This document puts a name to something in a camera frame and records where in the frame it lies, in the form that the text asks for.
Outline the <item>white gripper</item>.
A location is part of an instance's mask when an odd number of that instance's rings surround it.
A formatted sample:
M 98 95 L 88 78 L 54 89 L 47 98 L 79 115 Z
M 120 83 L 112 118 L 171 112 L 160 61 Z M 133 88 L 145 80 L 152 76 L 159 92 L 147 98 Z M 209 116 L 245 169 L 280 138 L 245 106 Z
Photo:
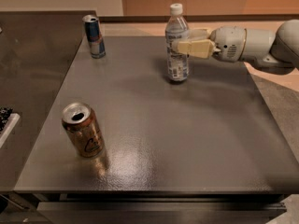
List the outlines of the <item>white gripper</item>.
M 198 40 L 174 41 L 172 49 L 177 53 L 201 59 L 207 59 L 213 55 L 219 61 L 234 63 L 241 57 L 246 41 L 246 31 L 236 26 L 223 26 L 212 33 L 209 28 L 191 29 L 189 39 Z

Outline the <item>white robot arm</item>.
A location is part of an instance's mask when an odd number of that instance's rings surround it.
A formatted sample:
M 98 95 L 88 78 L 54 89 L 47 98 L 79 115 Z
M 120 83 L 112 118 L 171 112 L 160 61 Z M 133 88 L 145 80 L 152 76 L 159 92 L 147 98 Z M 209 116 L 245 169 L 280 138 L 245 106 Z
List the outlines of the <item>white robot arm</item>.
M 299 20 L 285 21 L 275 32 L 238 26 L 195 29 L 191 37 L 174 41 L 172 48 L 200 59 L 244 62 L 265 73 L 284 75 L 299 69 Z

